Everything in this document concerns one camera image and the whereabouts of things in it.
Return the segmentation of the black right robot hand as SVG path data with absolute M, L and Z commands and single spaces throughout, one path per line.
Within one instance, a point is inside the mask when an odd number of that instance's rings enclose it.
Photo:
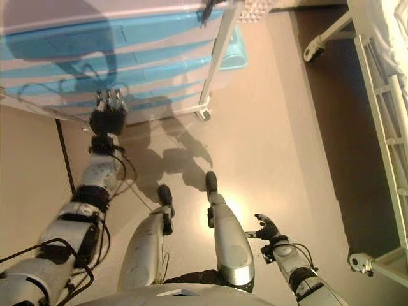
M 257 231 L 246 231 L 245 237 L 257 238 L 261 240 L 271 240 L 278 235 L 279 230 L 275 223 L 264 214 L 254 214 L 255 218 L 260 222 L 261 228 Z

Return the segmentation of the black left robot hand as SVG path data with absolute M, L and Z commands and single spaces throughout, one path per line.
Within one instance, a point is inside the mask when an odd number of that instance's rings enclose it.
M 108 89 L 96 93 L 96 107 L 91 112 L 89 125 L 95 135 L 120 135 L 128 111 L 119 89 Z

